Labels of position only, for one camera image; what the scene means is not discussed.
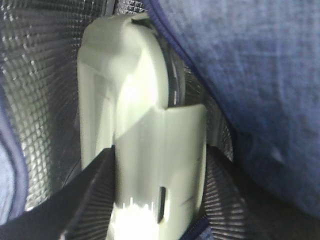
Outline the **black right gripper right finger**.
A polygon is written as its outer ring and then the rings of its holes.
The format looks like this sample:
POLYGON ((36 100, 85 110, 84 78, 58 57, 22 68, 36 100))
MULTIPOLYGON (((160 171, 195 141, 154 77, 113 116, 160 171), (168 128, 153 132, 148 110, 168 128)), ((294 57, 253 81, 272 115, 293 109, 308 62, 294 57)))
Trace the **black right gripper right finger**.
POLYGON ((206 149, 200 217, 185 240, 318 240, 320 221, 255 184, 217 147, 206 149))

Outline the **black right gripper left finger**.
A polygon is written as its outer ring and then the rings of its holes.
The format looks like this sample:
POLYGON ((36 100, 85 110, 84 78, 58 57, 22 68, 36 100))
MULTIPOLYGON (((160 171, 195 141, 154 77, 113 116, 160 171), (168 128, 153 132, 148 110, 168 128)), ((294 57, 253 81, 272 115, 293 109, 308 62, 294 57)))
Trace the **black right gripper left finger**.
POLYGON ((104 240, 115 202, 116 156, 106 148, 70 183, 9 223, 11 240, 104 240))

